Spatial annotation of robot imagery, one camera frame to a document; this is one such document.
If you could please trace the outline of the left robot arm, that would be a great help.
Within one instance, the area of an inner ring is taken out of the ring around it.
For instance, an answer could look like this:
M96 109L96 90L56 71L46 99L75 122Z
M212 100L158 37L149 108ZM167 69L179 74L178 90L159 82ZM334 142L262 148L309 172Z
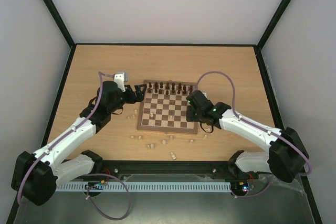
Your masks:
M98 175L102 157L83 151L69 161L66 158L80 144L97 134L125 104L142 102L146 84L124 85L120 81L104 81L88 106L75 122L52 142L33 153L22 152L15 164L11 187L22 204L25 197L36 206L46 203L56 188L83 175Z

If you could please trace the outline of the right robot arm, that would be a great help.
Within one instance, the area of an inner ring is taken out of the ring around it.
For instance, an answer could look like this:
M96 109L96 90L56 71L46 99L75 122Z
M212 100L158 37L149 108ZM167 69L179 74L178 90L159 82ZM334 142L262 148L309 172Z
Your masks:
M258 145L265 152L248 154L242 152L229 164L229 172L239 178L246 172L272 173L277 179L290 183L309 160L309 154L296 130L281 130L258 123L237 113L230 105L206 101L198 104L187 101L187 120L207 124L233 132Z

